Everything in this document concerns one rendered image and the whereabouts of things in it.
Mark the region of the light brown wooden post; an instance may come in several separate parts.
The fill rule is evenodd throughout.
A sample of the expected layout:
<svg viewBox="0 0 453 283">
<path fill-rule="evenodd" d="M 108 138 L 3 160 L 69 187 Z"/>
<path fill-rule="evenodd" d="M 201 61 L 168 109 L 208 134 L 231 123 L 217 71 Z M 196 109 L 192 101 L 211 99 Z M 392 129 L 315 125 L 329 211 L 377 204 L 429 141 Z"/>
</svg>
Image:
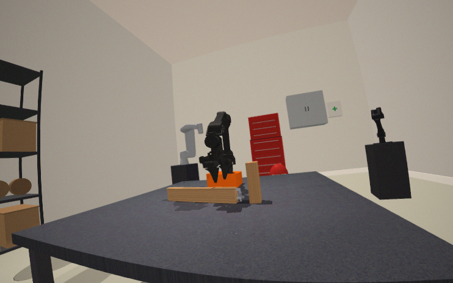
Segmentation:
<svg viewBox="0 0 453 283">
<path fill-rule="evenodd" d="M 259 167 L 257 162 L 245 163 L 248 182 L 248 197 L 250 204 L 261 204 L 261 186 L 259 181 Z"/>
</svg>

